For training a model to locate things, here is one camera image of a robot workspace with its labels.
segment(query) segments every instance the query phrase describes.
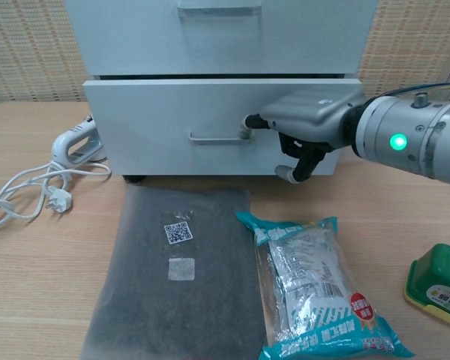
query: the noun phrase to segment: green container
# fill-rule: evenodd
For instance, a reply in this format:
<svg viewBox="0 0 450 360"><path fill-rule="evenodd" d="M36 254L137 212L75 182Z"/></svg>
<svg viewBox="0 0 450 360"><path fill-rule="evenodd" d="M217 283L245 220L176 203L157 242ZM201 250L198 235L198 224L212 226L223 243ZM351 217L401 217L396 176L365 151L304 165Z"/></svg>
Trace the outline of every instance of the green container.
<svg viewBox="0 0 450 360"><path fill-rule="evenodd" d="M412 263L405 298L450 323L450 245L437 244Z"/></svg>

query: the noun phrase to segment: drawer handle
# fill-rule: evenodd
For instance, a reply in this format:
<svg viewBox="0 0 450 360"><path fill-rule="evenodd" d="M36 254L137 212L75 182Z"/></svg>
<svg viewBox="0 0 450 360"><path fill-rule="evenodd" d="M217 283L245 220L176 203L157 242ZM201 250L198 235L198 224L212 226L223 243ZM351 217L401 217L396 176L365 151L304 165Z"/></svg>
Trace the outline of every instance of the drawer handle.
<svg viewBox="0 0 450 360"><path fill-rule="evenodd" d="M235 7L177 6L178 16L185 17L252 17L260 15L262 5Z"/></svg>
<svg viewBox="0 0 450 360"><path fill-rule="evenodd" d="M244 139L241 137L195 137L190 131L188 139L194 145L248 145L252 142L253 137Z"/></svg>

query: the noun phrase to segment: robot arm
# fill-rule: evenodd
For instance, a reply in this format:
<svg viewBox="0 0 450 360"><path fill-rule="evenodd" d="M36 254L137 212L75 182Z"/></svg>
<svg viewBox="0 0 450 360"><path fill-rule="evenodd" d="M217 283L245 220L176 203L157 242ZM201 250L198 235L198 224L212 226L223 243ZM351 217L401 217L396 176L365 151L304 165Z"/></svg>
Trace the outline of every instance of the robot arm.
<svg viewBox="0 0 450 360"><path fill-rule="evenodd" d="M279 133L282 152L298 159L295 169L275 169L288 182L303 182L327 152L352 146L361 158L450 183L450 102L424 92L366 100L356 87L310 88L249 115L244 126Z"/></svg>

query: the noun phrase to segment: qr code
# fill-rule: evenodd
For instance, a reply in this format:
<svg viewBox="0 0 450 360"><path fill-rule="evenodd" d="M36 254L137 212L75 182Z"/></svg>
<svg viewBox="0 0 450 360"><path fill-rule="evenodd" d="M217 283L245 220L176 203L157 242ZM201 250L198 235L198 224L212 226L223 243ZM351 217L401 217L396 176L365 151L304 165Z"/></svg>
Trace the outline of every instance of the qr code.
<svg viewBox="0 0 450 360"><path fill-rule="evenodd" d="M178 242L186 242L194 238L190 228L188 227L187 221L182 221L181 223L171 223L170 225L165 225L165 233L168 242L173 245Z"/></svg>

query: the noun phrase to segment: white drawer cabinet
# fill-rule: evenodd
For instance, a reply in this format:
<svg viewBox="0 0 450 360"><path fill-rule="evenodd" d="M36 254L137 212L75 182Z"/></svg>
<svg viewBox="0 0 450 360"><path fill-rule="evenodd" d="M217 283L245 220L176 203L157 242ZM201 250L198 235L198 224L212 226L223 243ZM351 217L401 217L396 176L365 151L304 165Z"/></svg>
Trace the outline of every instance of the white drawer cabinet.
<svg viewBox="0 0 450 360"><path fill-rule="evenodd" d="M274 131L238 139L242 119L289 92L324 84L360 86L353 79L92 80L85 93L117 173L273 175L297 160L282 154ZM337 158L329 154L315 175L332 174Z"/></svg>
<svg viewBox="0 0 450 360"><path fill-rule="evenodd" d="M374 0L67 0L91 75L354 74Z"/></svg>

